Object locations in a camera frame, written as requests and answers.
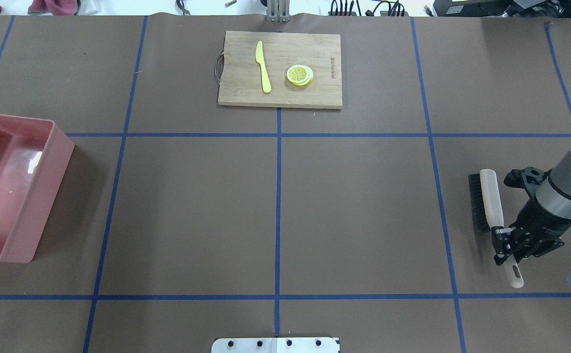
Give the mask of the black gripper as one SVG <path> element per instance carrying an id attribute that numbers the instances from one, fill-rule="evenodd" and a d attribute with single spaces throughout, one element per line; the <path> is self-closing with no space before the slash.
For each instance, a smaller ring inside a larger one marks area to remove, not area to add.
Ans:
<path id="1" fill-rule="evenodd" d="M 561 236 L 571 227 L 571 219 L 553 215 L 536 199 L 529 199 L 510 226 L 491 227 L 497 266 L 508 259 L 516 263 L 517 258 L 540 257 L 561 247 Z"/>

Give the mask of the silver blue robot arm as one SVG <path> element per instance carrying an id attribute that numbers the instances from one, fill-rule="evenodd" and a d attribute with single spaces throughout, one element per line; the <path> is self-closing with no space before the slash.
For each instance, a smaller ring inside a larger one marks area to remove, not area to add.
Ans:
<path id="1" fill-rule="evenodd" d="M 541 257 L 565 245 L 571 227 L 571 147 L 556 167 L 514 169 L 503 180 L 507 187 L 524 190 L 527 203 L 516 220 L 507 224 L 494 170 L 471 175 L 471 197 L 476 228 L 491 235 L 494 261 L 503 267 L 513 288 L 523 287 L 519 263 Z"/>

